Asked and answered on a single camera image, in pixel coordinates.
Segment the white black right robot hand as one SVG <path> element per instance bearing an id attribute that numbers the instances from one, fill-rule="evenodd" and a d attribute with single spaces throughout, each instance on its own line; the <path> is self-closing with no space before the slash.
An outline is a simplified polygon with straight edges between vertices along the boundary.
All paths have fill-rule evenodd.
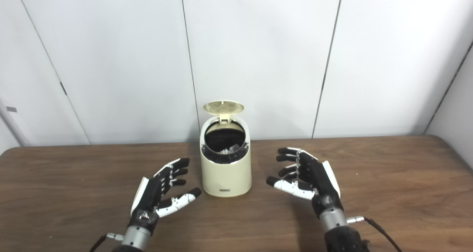
<path id="1" fill-rule="evenodd" d="M 343 211 L 340 189 L 328 161 L 318 159 L 300 148 L 278 149 L 277 162 L 289 161 L 278 176 L 268 176 L 266 183 L 293 196 L 311 200 L 314 213 L 320 217 L 324 211 Z"/>

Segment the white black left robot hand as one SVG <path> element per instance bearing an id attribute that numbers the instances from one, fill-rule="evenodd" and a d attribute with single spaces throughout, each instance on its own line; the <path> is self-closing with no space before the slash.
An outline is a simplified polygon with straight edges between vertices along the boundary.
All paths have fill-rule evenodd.
<path id="1" fill-rule="evenodd" d="M 181 210 L 198 198 L 202 191 L 196 187 L 187 193 L 165 199 L 172 187 L 183 186 L 185 179 L 178 176 L 188 173 L 189 158 L 166 163 L 152 178 L 143 177 L 132 202 L 128 227 L 140 227 L 154 233 L 161 217 Z"/>

